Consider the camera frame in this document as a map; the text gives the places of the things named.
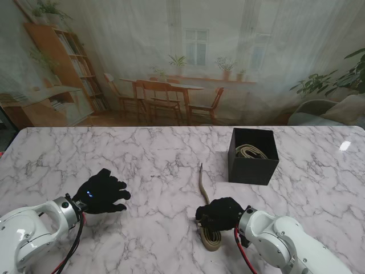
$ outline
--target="black square box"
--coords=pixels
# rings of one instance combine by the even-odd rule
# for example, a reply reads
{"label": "black square box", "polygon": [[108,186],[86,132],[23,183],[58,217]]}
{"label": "black square box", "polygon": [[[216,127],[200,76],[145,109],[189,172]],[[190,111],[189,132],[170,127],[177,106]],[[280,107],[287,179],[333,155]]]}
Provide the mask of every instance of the black square box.
{"label": "black square box", "polygon": [[[243,144],[257,147],[268,159],[236,157],[236,148]],[[278,163],[278,152],[271,130],[233,129],[228,151],[229,182],[267,186]]]}

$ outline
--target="white marble surface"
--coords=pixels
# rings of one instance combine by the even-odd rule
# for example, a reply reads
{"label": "white marble surface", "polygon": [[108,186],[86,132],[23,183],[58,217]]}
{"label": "white marble surface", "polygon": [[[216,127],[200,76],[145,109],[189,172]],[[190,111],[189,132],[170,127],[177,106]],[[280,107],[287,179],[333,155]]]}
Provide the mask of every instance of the white marble surface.
{"label": "white marble surface", "polygon": [[[227,183],[231,127],[28,128],[0,159],[0,215],[74,194],[101,168],[124,180],[127,211],[87,215],[77,252],[65,273],[249,273],[224,232],[208,252],[194,222],[204,204],[198,166],[211,200],[231,196],[296,218],[352,270],[365,269],[365,132],[358,127],[260,127],[275,134],[280,163],[269,186]],[[339,150],[351,142],[346,151]],[[76,231],[33,266],[50,273]],[[280,273],[253,247],[259,273]]]}

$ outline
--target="window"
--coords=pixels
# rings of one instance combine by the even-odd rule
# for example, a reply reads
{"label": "window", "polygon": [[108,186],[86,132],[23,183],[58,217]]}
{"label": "window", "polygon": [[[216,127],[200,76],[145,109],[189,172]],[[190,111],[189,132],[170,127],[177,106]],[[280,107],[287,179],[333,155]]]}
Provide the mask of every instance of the window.
{"label": "window", "polygon": [[255,42],[252,49],[250,69],[258,71],[263,63],[263,58],[266,53],[266,47],[270,39],[270,34],[255,34]]}
{"label": "window", "polygon": [[185,31],[186,62],[189,65],[205,66],[207,43],[207,30]]}

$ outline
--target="potted plant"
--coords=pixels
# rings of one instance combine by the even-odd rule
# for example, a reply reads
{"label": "potted plant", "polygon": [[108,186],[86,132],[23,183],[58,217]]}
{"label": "potted plant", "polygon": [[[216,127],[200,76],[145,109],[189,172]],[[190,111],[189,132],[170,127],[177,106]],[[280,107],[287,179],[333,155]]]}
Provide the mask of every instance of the potted plant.
{"label": "potted plant", "polygon": [[41,68],[45,70],[50,70],[54,75],[53,84],[47,79],[43,78],[43,83],[46,87],[54,86],[61,86],[61,81],[59,80],[58,76],[55,74],[55,68],[59,66],[57,61],[54,61],[51,57],[49,57],[46,53],[39,51],[38,49],[31,48],[29,51],[30,58],[32,58],[36,63],[38,63]]}
{"label": "potted plant", "polygon": [[152,66],[151,69],[153,70],[153,72],[155,74],[157,74],[159,76],[160,82],[167,82],[166,71],[163,68],[158,68],[156,66]]}
{"label": "potted plant", "polygon": [[38,5],[47,16],[50,23],[59,29],[63,29],[63,21],[65,19],[72,19],[66,13],[57,9],[59,2],[51,2],[51,0],[47,0],[45,3],[43,3],[42,1],[38,1]]}
{"label": "potted plant", "polygon": [[175,54],[175,57],[169,55],[170,58],[172,59],[172,61],[170,61],[170,65],[171,66],[175,66],[175,74],[177,76],[181,76],[183,74],[183,68],[184,66],[186,65],[186,63],[184,62],[185,61],[185,56],[181,56],[181,57],[178,57],[176,54]]}
{"label": "potted plant", "polygon": [[223,71],[223,80],[228,81],[230,73],[237,63],[227,57],[218,57],[216,63],[218,67]]}
{"label": "potted plant", "polygon": [[236,80],[237,80],[238,82],[242,82],[242,80],[243,80],[243,78],[244,78],[245,73],[246,73],[246,70],[244,70],[244,69],[240,70],[240,72],[239,72],[239,73],[237,73],[237,79],[236,79]]}
{"label": "potted plant", "polygon": [[[346,56],[345,59],[354,57],[360,53],[365,53],[365,48],[356,50]],[[329,96],[332,92],[336,91],[335,93],[337,94],[332,98],[336,101],[341,101],[351,94],[365,93],[365,54],[361,56],[360,61],[353,68],[339,77],[334,83],[331,83],[330,75],[336,71],[332,71],[327,75],[312,74],[307,80],[299,81],[299,84],[290,90],[298,88],[297,94],[301,94],[303,98],[314,91],[317,91],[318,94],[326,90],[325,96]]]}
{"label": "potted plant", "polygon": [[292,87],[290,90],[297,89],[297,94],[300,94],[302,98],[316,91],[317,94],[324,91],[331,84],[329,81],[333,73],[337,70],[332,71],[326,75],[318,75],[317,73],[309,75],[308,79],[298,81],[299,84]]}
{"label": "potted plant", "polygon": [[36,7],[34,9],[32,9],[32,15],[36,17],[36,21],[39,25],[47,25],[48,24],[48,20],[47,18],[44,16],[44,12],[40,7]]}

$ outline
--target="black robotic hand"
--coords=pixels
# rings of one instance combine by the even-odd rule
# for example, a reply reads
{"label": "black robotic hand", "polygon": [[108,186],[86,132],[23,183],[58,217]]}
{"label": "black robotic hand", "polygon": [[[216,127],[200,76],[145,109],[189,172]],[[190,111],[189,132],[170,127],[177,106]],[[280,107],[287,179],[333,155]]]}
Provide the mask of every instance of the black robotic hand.
{"label": "black robotic hand", "polygon": [[244,210],[235,200],[226,197],[198,207],[195,219],[210,231],[231,230],[240,221],[243,213]]}
{"label": "black robotic hand", "polygon": [[127,187],[116,177],[110,176],[110,170],[103,168],[98,174],[90,177],[79,188],[73,201],[80,201],[87,206],[86,213],[99,214],[127,209],[124,204],[114,204],[119,199],[129,200],[131,194],[123,190]]}

